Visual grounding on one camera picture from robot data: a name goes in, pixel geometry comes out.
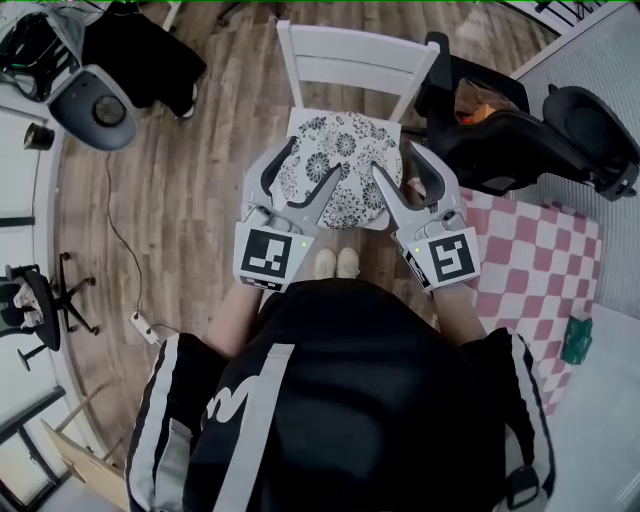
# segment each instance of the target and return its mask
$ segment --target white wooden chair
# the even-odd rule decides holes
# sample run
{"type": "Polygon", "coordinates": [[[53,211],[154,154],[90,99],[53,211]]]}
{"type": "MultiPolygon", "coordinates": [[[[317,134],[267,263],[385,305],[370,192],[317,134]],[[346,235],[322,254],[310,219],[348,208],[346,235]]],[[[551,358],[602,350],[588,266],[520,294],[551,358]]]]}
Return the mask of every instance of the white wooden chair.
{"type": "MultiPolygon", "coordinates": [[[[295,107],[291,109],[287,136],[326,111],[304,108],[301,81],[349,85],[400,96],[384,127],[400,143],[400,118],[409,106],[429,69],[440,53],[433,42],[427,45],[357,30],[309,25],[277,25],[280,46],[291,85],[295,107]]],[[[366,227],[385,229],[385,210],[366,227]]]]}

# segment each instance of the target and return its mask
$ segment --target pink checkered rug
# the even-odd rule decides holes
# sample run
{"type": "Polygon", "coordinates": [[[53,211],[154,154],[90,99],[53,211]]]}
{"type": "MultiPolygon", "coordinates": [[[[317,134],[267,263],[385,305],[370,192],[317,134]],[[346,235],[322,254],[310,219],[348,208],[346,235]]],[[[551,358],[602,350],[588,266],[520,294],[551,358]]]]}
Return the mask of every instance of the pink checkered rug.
{"type": "Polygon", "coordinates": [[[560,359],[569,316],[591,313],[601,228],[557,203],[541,208],[467,189],[462,196],[482,262],[480,277],[467,283],[478,315],[487,331],[509,327],[527,341],[550,415],[571,377],[560,359]]]}

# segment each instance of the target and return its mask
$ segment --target green object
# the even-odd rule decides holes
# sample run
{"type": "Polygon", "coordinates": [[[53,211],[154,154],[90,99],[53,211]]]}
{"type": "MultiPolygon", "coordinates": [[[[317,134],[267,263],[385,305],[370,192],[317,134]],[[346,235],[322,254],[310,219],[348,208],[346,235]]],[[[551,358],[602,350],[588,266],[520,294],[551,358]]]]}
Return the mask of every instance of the green object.
{"type": "Polygon", "coordinates": [[[593,320],[578,320],[569,317],[567,330],[564,332],[564,343],[562,344],[562,360],[569,364],[582,364],[587,357],[587,351],[591,346],[591,329],[593,320]]]}

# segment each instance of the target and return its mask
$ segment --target electrical cable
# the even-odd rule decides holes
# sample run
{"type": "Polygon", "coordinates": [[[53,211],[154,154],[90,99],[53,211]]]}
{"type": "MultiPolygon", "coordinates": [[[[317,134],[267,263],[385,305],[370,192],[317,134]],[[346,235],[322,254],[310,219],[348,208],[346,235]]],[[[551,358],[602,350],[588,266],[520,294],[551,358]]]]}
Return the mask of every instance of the electrical cable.
{"type": "MultiPolygon", "coordinates": [[[[122,244],[126,247],[127,251],[129,251],[131,256],[133,256],[133,261],[135,261],[136,268],[138,269],[138,300],[136,301],[136,314],[138,314],[138,313],[140,313],[140,309],[142,307],[142,268],[140,267],[140,263],[138,262],[138,257],[136,256],[136,253],[133,252],[133,249],[131,249],[131,246],[127,243],[127,241],[118,232],[118,230],[116,229],[116,227],[115,227],[115,225],[113,223],[113,219],[111,218],[111,190],[112,190],[112,185],[111,185],[111,169],[109,169],[109,158],[111,158],[112,154],[113,153],[109,153],[107,155],[107,158],[106,158],[105,164],[104,164],[104,168],[107,171],[107,179],[108,179],[108,182],[109,182],[109,197],[107,198],[107,219],[109,220],[109,225],[111,226],[111,230],[113,231],[113,233],[116,235],[118,240],[120,240],[120,242],[122,242],[122,244]]],[[[151,329],[153,329],[154,327],[157,327],[157,326],[166,327],[167,329],[171,329],[172,331],[177,332],[178,334],[180,334],[180,331],[178,329],[176,329],[175,327],[171,327],[170,325],[165,324],[164,322],[156,322],[156,323],[152,324],[149,327],[149,329],[147,329],[147,334],[151,334],[151,329]]]]}
{"type": "Polygon", "coordinates": [[[113,153],[109,153],[107,155],[107,159],[105,160],[104,168],[107,171],[107,178],[109,180],[109,197],[107,198],[107,219],[109,220],[109,225],[113,230],[114,235],[122,242],[122,244],[127,248],[127,251],[131,253],[133,256],[133,260],[136,262],[136,267],[138,269],[138,300],[136,301],[136,313],[140,313],[140,306],[142,305],[142,269],[140,268],[140,263],[138,262],[138,257],[136,253],[133,252],[131,246],[127,243],[127,241],[122,238],[122,235],[118,232],[115,225],[113,224],[113,219],[111,218],[111,170],[109,169],[109,158],[113,153]]]}
{"type": "Polygon", "coordinates": [[[155,324],[152,324],[151,326],[149,326],[149,328],[147,329],[147,334],[151,334],[151,329],[158,326],[166,327],[167,329],[171,329],[173,332],[177,332],[178,334],[180,334],[180,331],[178,329],[176,329],[175,327],[171,327],[170,325],[167,325],[163,322],[156,322],[155,324]]]}

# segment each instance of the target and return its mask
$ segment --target chair backrest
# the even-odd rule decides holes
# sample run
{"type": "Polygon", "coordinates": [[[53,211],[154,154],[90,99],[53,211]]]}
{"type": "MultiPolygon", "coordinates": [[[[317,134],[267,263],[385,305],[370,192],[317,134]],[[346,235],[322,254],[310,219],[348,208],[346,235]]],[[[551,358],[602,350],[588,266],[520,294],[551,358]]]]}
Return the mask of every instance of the chair backrest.
{"type": "Polygon", "coordinates": [[[28,334],[20,329],[22,315],[13,307],[13,297],[19,290],[19,284],[0,278],[0,338],[9,334],[28,334]]]}
{"type": "Polygon", "coordinates": [[[440,47],[332,27],[278,22],[278,37],[296,107],[304,107],[300,81],[351,85],[400,96],[390,121],[398,122],[440,47]]]}
{"type": "Polygon", "coordinates": [[[431,149],[456,173],[460,185],[488,194],[535,183],[551,173],[579,183],[591,182],[594,167],[579,151],[538,119],[499,110],[484,121],[445,131],[431,149]],[[509,178],[510,181],[497,178],[509,178]]]}

